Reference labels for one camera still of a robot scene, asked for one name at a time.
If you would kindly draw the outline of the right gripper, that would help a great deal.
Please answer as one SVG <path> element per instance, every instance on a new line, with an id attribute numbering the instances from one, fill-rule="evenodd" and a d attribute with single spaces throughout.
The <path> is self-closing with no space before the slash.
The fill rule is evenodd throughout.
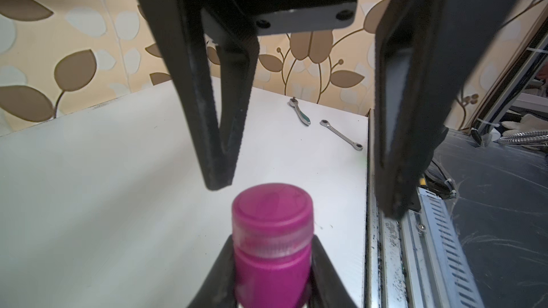
<path id="1" fill-rule="evenodd" d="M 205 186 L 233 182 L 257 35 L 342 29 L 358 0 L 138 0 L 180 98 Z"/>

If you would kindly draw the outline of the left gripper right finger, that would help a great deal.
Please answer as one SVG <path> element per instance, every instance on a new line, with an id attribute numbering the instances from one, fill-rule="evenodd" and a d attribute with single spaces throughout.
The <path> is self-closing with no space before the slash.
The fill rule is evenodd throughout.
<path id="1" fill-rule="evenodd" d="M 356 308 L 317 235 L 312 239 L 309 307 Z"/>

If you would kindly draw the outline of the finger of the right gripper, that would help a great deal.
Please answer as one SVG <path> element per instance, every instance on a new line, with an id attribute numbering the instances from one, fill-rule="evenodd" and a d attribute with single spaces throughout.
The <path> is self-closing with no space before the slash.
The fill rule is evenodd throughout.
<path id="1" fill-rule="evenodd" d="M 375 33 L 375 195 L 401 218 L 452 104 L 519 0 L 390 0 Z"/>

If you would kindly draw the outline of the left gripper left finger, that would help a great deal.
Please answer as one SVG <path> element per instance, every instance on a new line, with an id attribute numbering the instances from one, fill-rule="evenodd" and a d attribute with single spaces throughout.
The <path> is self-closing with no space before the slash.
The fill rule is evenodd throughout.
<path id="1" fill-rule="evenodd" d="M 235 260 L 229 235 L 200 289 L 187 308 L 236 308 Z"/>

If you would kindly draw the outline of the magenta paint jar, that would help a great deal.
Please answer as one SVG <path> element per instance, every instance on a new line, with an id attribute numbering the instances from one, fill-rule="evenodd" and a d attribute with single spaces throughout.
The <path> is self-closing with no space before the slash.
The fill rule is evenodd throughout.
<path id="1" fill-rule="evenodd" d="M 311 290 L 312 246 L 284 258 L 257 258 L 234 249 L 235 298 L 242 307 L 303 307 Z"/>

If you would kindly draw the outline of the magenta jar lid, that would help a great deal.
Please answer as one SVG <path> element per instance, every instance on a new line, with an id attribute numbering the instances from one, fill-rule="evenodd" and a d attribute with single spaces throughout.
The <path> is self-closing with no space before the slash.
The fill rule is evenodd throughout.
<path id="1" fill-rule="evenodd" d="M 286 258 L 313 239 L 313 200 L 295 185 L 248 188 L 236 196 L 231 213 L 234 246 L 255 258 Z"/>

